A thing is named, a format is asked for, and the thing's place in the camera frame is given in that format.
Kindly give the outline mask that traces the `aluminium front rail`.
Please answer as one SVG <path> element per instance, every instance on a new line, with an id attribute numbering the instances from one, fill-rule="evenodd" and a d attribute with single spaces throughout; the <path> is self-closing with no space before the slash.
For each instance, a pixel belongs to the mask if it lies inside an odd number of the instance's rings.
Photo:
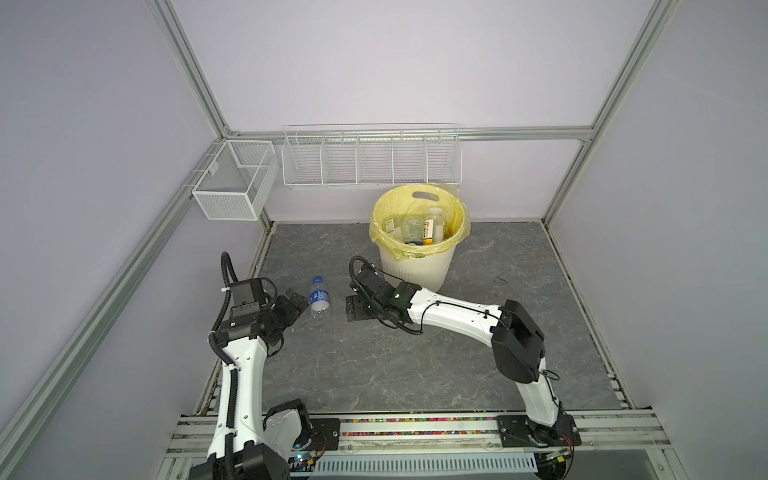
<path id="1" fill-rule="evenodd" d="M 651 450 L 672 447 L 651 410 L 577 410 L 575 420 L 582 451 Z M 498 412 L 436 414 L 338 414 L 340 428 L 333 435 L 338 445 L 331 453 L 470 453 L 503 449 L 506 433 L 498 425 Z M 203 458 L 217 427 L 213 416 L 183 417 L 176 426 L 167 458 Z"/>

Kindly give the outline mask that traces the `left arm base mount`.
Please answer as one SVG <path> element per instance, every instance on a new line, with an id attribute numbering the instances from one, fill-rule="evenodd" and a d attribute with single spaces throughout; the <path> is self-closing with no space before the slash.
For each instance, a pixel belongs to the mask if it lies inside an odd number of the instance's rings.
<path id="1" fill-rule="evenodd" d="M 312 417 L 312 429 L 301 434 L 293 446 L 298 451 L 336 451 L 341 439 L 341 419 L 338 417 Z"/>

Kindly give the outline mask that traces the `yellow bin liner bag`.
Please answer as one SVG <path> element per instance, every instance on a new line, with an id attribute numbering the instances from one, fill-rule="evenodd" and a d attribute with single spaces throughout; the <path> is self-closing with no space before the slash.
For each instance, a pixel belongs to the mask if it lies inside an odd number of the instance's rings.
<path id="1" fill-rule="evenodd" d="M 407 245 L 386 231 L 386 221 L 391 217 L 405 219 L 425 216 L 430 208 L 442 210 L 445 219 L 445 239 L 442 242 L 427 246 Z M 453 185 L 405 184 L 392 188 L 376 201 L 369 220 L 371 241 L 396 261 L 421 259 L 448 252 L 470 233 L 469 209 Z"/>

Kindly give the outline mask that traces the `cream plastic waste bin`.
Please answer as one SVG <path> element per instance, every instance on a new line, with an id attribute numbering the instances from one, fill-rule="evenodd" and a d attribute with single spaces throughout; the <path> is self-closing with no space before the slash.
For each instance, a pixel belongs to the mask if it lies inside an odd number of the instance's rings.
<path id="1" fill-rule="evenodd" d="M 437 291 L 442 287 L 447 277 L 457 247 L 436 256 L 406 259 L 403 261 L 396 261 L 381 247 L 378 247 L 378 249 L 384 271 L 397 278 L 417 283 L 432 291 Z"/>

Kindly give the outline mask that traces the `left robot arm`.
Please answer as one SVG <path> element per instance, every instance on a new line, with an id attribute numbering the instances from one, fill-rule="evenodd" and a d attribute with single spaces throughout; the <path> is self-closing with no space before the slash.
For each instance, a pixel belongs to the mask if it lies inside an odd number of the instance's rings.
<path id="1" fill-rule="evenodd" d="M 220 257 L 225 298 L 207 335 L 222 366 L 222 389 L 213 439 L 191 479 L 289 479 L 291 452 L 311 441 L 314 429 L 299 399 L 263 410 L 266 360 L 284 346 L 284 331 L 309 307 L 272 280 L 240 280 L 228 252 Z"/>

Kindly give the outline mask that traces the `clear bottle green label front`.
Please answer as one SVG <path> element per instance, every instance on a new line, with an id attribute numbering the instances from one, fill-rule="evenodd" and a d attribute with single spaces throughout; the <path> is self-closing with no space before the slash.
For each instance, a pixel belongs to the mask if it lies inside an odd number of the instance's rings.
<path id="1" fill-rule="evenodd" d="M 402 220 L 398 216 L 392 216 L 385 220 L 385 232 L 392 238 L 402 239 Z"/>

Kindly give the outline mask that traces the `Pocari bottle blue label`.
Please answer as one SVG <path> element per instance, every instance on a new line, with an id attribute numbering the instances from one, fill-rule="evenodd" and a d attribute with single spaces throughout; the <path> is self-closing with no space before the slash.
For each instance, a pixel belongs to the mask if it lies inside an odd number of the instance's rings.
<path id="1" fill-rule="evenodd" d="M 424 241 L 424 219 L 417 216 L 404 218 L 402 233 L 405 244 L 422 245 Z"/>

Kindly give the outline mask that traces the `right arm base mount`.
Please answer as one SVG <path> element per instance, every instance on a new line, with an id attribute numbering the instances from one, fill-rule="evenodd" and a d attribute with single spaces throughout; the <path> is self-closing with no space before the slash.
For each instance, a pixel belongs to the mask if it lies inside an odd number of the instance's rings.
<path id="1" fill-rule="evenodd" d="M 526 415 L 500 415 L 496 418 L 503 447 L 576 447 L 582 440 L 574 418 L 559 412 L 553 426 L 540 425 Z"/>

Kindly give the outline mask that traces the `small clear bottle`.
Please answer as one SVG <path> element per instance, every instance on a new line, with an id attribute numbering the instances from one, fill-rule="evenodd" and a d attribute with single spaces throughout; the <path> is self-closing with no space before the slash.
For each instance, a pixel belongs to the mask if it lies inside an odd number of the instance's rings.
<path id="1" fill-rule="evenodd" d="M 434 245 L 445 239 L 445 218 L 440 207 L 429 209 L 424 218 L 423 244 Z"/>

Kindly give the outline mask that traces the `white mesh box basket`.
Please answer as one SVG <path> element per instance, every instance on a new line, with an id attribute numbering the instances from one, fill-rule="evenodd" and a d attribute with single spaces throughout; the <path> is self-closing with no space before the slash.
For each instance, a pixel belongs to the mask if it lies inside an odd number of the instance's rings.
<path id="1" fill-rule="evenodd" d="M 258 221 L 278 171 L 272 142 L 225 140 L 192 194 L 209 220 Z"/>

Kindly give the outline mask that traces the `small bottle blue cap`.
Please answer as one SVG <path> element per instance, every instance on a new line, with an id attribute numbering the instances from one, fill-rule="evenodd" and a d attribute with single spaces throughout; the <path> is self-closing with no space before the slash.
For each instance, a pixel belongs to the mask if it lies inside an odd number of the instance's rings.
<path id="1" fill-rule="evenodd" d="M 315 319 L 324 318 L 329 314 L 330 297 L 325 287 L 324 279 L 315 276 L 310 287 L 310 311 Z"/>

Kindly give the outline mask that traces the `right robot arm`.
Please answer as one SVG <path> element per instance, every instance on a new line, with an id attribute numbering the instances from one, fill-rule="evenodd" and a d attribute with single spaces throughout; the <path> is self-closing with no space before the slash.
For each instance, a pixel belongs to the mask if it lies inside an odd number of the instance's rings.
<path id="1" fill-rule="evenodd" d="M 513 381 L 525 415 L 499 422 L 502 441 L 511 446 L 573 448 L 582 444 L 574 418 L 552 383 L 559 375 L 546 362 L 545 336 L 517 301 L 479 304 L 438 294 L 390 275 L 361 256 L 348 265 L 353 293 L 346 297 L 349 318 L 375 319 L 383 326 L 419 336 L 426 326 L 445 329 L 489 347 L 502 376 Z"/>

